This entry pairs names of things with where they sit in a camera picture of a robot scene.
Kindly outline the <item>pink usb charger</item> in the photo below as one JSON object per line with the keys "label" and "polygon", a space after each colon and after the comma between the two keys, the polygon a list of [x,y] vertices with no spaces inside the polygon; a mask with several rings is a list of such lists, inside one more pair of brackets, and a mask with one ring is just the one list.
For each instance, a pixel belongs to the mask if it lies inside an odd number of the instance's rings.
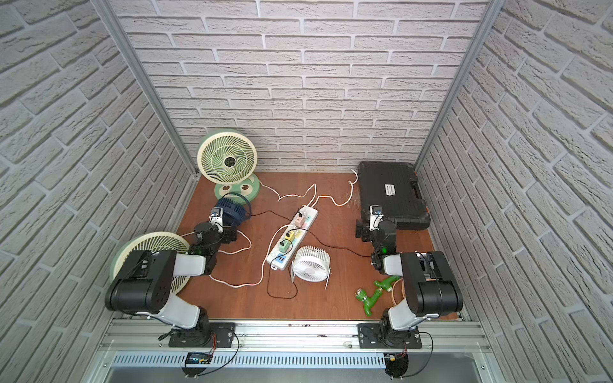
{"label": "pink usb charger", "polygon": [[298,215],[295,217],[295,226],[301,228],[304,225],[305,221],[306,216],[299,212]]}

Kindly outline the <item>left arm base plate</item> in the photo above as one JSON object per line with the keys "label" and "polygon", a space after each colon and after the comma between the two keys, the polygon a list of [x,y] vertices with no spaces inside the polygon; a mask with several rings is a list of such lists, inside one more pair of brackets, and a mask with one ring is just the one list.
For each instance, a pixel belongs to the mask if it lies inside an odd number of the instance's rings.
{"label": "left arm base plate", "polygon": [[235,339],[235,322],[211,322],[204,330],[173,330],[169,338],[171,348],[230,348]]}

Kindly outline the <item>small navy blue fan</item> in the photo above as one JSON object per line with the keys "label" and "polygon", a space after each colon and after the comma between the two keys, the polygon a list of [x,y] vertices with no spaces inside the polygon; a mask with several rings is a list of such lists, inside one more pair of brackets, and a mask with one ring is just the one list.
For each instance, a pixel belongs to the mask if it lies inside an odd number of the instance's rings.
{"label": "small navy blue fan", "polygon": [[253,216],[251,202],[237,192],[226,193],[217,200],[215,207],[223,209],[223,221],[234,227],[238,227]]}

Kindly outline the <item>small white desk fan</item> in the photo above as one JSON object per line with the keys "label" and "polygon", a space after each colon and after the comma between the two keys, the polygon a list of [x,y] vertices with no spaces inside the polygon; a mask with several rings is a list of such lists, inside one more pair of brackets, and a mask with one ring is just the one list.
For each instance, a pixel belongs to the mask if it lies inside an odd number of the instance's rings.
{"label": "small white desk fan", "polygon": [[320,247],[300,247],[291,263],[291,281],[325,282],[330,279],[330,255]]}

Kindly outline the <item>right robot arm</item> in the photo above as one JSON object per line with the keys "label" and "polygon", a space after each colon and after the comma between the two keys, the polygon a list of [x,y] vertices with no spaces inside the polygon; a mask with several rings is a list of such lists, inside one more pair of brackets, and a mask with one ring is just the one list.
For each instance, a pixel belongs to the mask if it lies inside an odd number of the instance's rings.
{"label": "right robot arm", "polygon": [[358,325],[362,349],[419,349],[420,324],[462,310],[462,293],[442,252],[398,253],[395,223],[379,218],[358,221],[355,236],[372,244],[375,270],[403,282],[405,291],[379,322]]}

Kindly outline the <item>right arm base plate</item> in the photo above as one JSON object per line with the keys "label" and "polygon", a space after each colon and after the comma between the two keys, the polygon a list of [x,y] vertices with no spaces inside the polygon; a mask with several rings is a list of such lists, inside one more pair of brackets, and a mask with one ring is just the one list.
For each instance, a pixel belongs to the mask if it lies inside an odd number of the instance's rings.
{"label": "right arm base plate", "polygon": [[414,330],[393,330],[380,322],[359,323],[358,340],[361,349],[421,349],[420,334]]}

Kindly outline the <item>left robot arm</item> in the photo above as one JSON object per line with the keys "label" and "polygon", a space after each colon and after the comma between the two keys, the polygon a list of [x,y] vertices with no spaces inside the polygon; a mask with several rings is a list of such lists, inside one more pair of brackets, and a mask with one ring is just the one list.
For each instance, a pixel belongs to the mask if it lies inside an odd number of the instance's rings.
{"label": "left robot arm", "polygon": [[105,295],[109,311],[156,319],[170,326],[159,340],[174,348],[229,348],[236,339],[234,325],[214,327],[206,309],[187,303],[172,291],[182,277],[209,276],[222,244],[236,241],[236,227],[200,223],[195,242],[167,231],[148,233],[124,246],[116,261],[113,281]]}

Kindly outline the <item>green fan front left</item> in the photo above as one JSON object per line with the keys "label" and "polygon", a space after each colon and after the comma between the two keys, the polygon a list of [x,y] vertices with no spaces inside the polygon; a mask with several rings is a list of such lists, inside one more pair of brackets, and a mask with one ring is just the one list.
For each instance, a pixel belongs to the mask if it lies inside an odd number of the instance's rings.
{"label": "green fan front left", "polygon": [[137,236],[127,242],[114,256],[110,266],[110,282],[117,277],[128,257],[137,255],[154,255],[160,251],[176,251],[188,254],[189,244],[184,237],[169,231],[155,231]]}

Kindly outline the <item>green plastic toy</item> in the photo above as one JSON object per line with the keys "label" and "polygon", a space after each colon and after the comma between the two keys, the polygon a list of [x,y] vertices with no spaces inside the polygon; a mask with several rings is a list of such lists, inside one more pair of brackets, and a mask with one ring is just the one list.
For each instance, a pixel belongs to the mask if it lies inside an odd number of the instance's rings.
{"label": "green plastic toy", "polygon": [[372,309],[384,292],[394,295],[394,287],[400,281],[402,281],[402,277],[400,276],[391,276],[381,281],[376,280],[374,281],[375,292],[372,295],[368,295],[362,288],[356,290],[354,297],[362,303],[364,313],[367,317],[372,316]]}

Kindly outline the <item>green usb charger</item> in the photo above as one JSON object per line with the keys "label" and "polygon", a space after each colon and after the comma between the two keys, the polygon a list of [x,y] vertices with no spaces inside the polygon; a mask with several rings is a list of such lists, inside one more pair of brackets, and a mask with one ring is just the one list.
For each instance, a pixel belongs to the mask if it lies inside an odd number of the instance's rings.
{"label": "green usb charger", "polygon": [[283,239],[279,242],[279,252],[287,254],[293,248],[293,243],[290,239]]}

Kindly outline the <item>black tool case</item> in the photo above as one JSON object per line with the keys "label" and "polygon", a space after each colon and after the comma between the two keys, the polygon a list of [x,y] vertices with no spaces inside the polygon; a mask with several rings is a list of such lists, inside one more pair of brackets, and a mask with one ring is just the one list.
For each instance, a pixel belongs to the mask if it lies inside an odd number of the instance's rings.
{"label": "black tool case", "polygon": [[379,205],[382,218],[396,223],[399,230],[429,228],[431,218],[413,164],[362,161],[358,174],[363,222],[370,220],[370,208]]}

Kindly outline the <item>white power strip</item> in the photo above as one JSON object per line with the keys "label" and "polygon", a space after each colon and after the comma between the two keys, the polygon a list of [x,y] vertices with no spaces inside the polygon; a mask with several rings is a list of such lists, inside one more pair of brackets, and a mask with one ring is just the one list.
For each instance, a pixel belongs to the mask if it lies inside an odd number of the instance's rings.
{"label": "white power strip", "polygon": [[266,258],[271,269],[284,271],[287,268],[318,215],[319,211],[315,208],[303,206],[290,223],[283,226],[279,239],[273,240]]}

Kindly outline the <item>green fan at back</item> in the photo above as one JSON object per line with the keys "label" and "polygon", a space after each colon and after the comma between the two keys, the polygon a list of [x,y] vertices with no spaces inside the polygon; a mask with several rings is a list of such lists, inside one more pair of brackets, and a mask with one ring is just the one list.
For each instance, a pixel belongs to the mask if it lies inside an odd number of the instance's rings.
{"label": "green fan at back", "polygon": [[260,180],[255,175],[257,161],[255,145],[234,129],[210,133],[196,154],[201,174],[215,184],[217,199],[228,198],[242,205],[252,202],[260,192]]}

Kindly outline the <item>green fan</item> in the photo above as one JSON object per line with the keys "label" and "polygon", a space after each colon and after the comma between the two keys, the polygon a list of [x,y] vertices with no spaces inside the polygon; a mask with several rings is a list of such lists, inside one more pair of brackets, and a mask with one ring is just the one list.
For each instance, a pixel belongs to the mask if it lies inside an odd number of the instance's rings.
{"label": "green fan", "polygon": [[252,202],[260,192],[260,180],[255,175],[257,161],[255,145],[234,129],[210,133],[196,154],[201,174],[215,184],[217,199],[228,198],[242,205]]}
{"label": "green fan", "polygon": [[137,236],[127,242],[114,256],[110,266],[110,282],[117,277],[128,257],[137,255],[154,255],[160,251],[176,251],[188,254],[189,244],[184,237],[169,231],[155,231]]}

